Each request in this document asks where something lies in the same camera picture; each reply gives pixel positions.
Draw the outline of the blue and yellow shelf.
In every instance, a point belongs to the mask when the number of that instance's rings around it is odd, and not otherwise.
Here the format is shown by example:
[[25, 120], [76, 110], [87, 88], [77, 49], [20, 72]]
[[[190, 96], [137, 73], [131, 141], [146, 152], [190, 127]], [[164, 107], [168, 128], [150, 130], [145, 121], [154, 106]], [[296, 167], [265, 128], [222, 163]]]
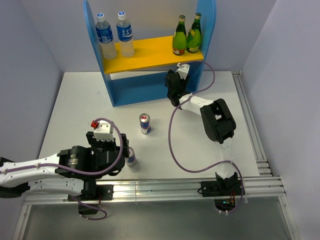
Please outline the blue and yellow shelf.
[[196, 53], [186, 52], [178, 56], [172, 51], [172, 36], [134, 40], [134, 56], [115, 59], [104, 58], [96, 32], [96, 23], [87, 0], [83, 1], [83, 12], [88, 36], [102, 74], [112, 106], [159, 100], [167, 97], [165, 75], [178, 63], [189, 63], [189, 77], [186, 89], [198, 89], [207, 59], [216, 24], [217, 6], [214, 0], [199, 0], [196, 12], [201, 13], [202, 41]]

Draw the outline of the Pocari Sweat bottle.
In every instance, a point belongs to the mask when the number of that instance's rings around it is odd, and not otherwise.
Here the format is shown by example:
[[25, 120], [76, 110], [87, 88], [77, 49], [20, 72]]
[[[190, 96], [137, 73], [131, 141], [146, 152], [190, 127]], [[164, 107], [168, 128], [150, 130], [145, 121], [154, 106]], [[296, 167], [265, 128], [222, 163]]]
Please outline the Pocari Sweat bottle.
[[115, 59], [117, 57], [117, 50], [111, 26], [106, 21], [105, 15], [102, 12], [96, 15], [96, 19], [97, 23], [95, 29], [102, 49], [102, 54], [107, 60]]
[[130, 58], [135, 54], [131, 22], [127, 19], [124, 11], [119, 11], [117, 17], [116, 30], [121, 55], [125, 58]]

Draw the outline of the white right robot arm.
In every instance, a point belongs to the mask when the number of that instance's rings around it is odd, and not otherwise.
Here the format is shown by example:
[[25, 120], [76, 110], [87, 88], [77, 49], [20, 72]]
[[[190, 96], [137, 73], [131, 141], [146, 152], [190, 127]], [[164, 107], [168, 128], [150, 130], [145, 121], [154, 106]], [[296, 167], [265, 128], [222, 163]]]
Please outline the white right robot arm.
[[235, 171], [232, 171], [230, 168], [224, 174], [216, 173], [217, 193], [221, 195], [227, 195], [230, 193], [230, 195], [233, 196], [236, 193], [236, 184], [240, 183], [240, 197], [242, 198], [245, 194], [244, 181], [239, 168], [233, 161], [225, 159], [200, 170], [189, 170], [178, 162], [172, 149], [171, 129], [174, 115], [177, 110], [187, 110], [200, 115], [204, 131], [211, 141], [222, 145], [225, 140], [232, 139], [236, 129], [236, 122], [225, 100], [222, 98], [217, 100], [208, 100], [196, 97], [195, 94], [197, 94], [197, 92], [186, 91], [187, 79], [181, 78], [180, 74], [173, 70], [169, 70], [165, 76], [164, 86], [168, 89], [167, 97], [175, 107], [168, 125], [168, 147], [174, 162], [180, 169], [188, 173], [202, 173], [221, 164], [231, 165]]

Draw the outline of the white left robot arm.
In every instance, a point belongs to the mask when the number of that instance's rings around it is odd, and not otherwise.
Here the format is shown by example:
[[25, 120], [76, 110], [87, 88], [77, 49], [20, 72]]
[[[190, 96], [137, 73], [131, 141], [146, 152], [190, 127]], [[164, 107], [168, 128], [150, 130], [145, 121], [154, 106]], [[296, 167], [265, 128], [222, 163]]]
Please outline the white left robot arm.
[[116, 176], [129, 156], [129, 141], [121, 134], [122, 146], [115, 140], [102, 141], [86, 133], [89, 147], [73, 146], [52, 156], [28, 162], [0, 159], [0, 197], [19, 198], [24, 193], [62, 193], [80, 200], [97, 200], [97, 180]]

